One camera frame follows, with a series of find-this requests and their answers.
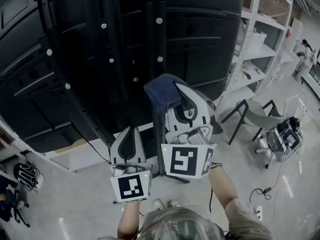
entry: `towel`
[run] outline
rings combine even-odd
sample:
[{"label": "towel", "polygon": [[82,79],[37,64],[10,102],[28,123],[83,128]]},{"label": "towel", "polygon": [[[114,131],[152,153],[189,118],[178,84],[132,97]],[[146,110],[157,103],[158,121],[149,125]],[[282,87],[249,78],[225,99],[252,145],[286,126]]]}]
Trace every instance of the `towel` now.
[{"label": "towel", "polygon": [[166,112],[182,103],[175,83],[187,86],[179,77],[164,73],[143,87],[157,113]]}]

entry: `bag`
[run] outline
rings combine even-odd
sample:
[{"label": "bag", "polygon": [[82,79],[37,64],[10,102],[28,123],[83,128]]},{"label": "bag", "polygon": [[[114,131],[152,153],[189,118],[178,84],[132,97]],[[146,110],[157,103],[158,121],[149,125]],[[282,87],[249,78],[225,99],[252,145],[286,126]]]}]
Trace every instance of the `bag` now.
[{"label": "bag", "polygon": [[39,170],[34,168],[30,163],[16,163],[12,171],[13,176],[23,187],[26,187],[30,191],[36,187]]}]

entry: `box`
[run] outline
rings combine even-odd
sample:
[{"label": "box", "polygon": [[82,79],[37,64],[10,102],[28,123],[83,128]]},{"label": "box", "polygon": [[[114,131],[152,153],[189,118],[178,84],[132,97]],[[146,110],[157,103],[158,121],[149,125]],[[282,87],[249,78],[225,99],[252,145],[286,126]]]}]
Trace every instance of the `box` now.
[{"label": "box", "polygon": [[209,174],[217,144],[162,144],[167,175],[200,179]]},{"label": "box", "polygon": [[110,180],[119,203],[143,201],[150,197],[152,181],[150,170],[111,177]]},{"label": "box", "polygon": [[267,34],[263,33],[262,31],[253,32],[248,50],[249,51],[260,50],[262,45],[265,42],[266,37],[267,37]]}]

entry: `shoe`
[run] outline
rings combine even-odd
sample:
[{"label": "shoe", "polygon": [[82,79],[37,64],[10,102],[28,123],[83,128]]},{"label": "shoe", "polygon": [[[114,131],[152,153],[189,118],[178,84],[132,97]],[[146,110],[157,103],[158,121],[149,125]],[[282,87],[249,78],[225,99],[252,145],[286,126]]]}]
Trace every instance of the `shoe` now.
[{"label": "shoe", "polygon": [[18,202],[18,205],[16,206],[16,208],[19,210],[24,206],[25,206],[25,202],[21,200],[21,201]]},{"label": "shoe", "polygon": [[170,207],[180,207],[181,205],[176,200],[171,200],[169,202]]},{"label": "shoe", "polygon": [[154,209],[155,211],[157,211],[157,210],[163,210],[163,209],[165,208],[164,203],[163,203],[160,199],[154,200],[153,203],[152,203],[152,206],[153,206],[153,209]]}]

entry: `shelving unit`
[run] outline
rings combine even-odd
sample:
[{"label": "shelving unit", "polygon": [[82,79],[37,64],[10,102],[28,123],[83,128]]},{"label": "shelving unit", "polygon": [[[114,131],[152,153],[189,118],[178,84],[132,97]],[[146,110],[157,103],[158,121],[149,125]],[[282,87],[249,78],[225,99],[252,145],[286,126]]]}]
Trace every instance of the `shelving unit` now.
[{"label": "shelving unit", "polygon": [[239,72],[239,74],[236,77],[237,79],[235,84],[233,85],[232,91],[238,90],[242,87],[258,82],[264,79],[266,75],[254,64],[246,60],[242,64],[242,70]]},{"label": "shelving unit", "polygon": [[[219,116],[223,112],[234,108],[237,102],[243,99],[252,99],[257,93],[264,90],[272,81],[274,73],[277,71],[277,68],[279,68],[279,65],[292,60],[289,54],[284,53],[284,51],[280,49],[286,36],[293,6],[293,0],[285,1],[288,3],[289,7],[285,25],[281,25],[267,15],[258,13],[260,0],[251,0],[250,9],[242,9],[241,17],[246,19],[246,27],[242,43],[235,47],[235,53],[232,58],[232,63],[236,65],[229,77],[225,91],[218,99],[213,101],[216,106],[215,118],[218,121],[221,119]],[[249,49],[256,22],[261,22],[280,30],[280,34],[278,35],[274,48],[270,48],[266,44],[263,44],[259,50]],[[269,60],[265,68],[257,68],[262,74],[254,74],[253,71],[255,70],[255,65],[249,60],[260,58],[269,58]],[[243,77],[243,64],[248,66],[248,70],[252,72],[251,79]],[[254,90],[251,90],[248,85],[256,82],[259,82],[259,84],[256,85]]]},{"label": "shelving unit", "polygon": [[[251,16],[251,13],[249,12],[249,9],[244,7],[241,12],[241,18],[250,19],[250,16]],[[267,15],[262,15],[260,13],[257,13],[257,15],[255,17],[256,17],[255,20],[257,22],[265,23],[267,25],[273,26],[273,27],[280,29],[280,30],[283,30],[283,31],[286,30],[285,26],[281,25],[276,20],[272,19],[271,17],[269,17]]]}]

